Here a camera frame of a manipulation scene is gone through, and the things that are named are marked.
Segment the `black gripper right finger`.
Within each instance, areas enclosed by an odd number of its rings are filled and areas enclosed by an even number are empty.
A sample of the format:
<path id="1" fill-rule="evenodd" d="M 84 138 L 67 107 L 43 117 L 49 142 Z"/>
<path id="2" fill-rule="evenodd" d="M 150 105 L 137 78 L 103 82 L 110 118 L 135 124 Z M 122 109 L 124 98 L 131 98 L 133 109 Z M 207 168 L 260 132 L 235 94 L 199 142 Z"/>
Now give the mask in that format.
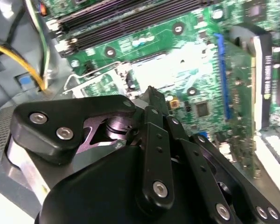
<path id="1" fill-rule="evenodd" d="M 166 129 L 194 177 L 208 224 L 280 224 L 275 206 L 200 134 L 189 137 L 173 116 Z"/>

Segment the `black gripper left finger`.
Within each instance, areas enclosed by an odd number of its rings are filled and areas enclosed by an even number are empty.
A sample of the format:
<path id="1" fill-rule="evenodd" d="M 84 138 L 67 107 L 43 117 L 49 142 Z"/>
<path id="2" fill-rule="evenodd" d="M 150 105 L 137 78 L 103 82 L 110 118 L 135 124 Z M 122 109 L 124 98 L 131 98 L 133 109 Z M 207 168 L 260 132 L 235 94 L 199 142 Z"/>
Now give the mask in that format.
<path id="1" fill-rule="evenodd" d="M 135 100 L 111 95 L 24 103 L 13 112 L 6 157 L 44 203 L 74 173 L 76 154 L 126 140 L 142 149 L 137 199 L 150 209 L 168 210 L 175 197 L 167 115 L 165 97 L 153 87 Z"/>

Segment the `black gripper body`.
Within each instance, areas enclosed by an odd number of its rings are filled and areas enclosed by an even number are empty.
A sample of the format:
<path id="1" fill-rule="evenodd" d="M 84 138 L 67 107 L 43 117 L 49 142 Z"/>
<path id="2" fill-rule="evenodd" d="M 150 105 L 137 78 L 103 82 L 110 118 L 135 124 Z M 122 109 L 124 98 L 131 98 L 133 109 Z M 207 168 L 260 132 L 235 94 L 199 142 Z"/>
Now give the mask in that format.
<path id="1" fill-rule="evenodd" d="M 140 146 L 120 149 L 60 181 L 48 194 L 38 224 L 207 224 L 193 175 L 169 136 L 174 202 L 150 209 L 137 199 Z"/>

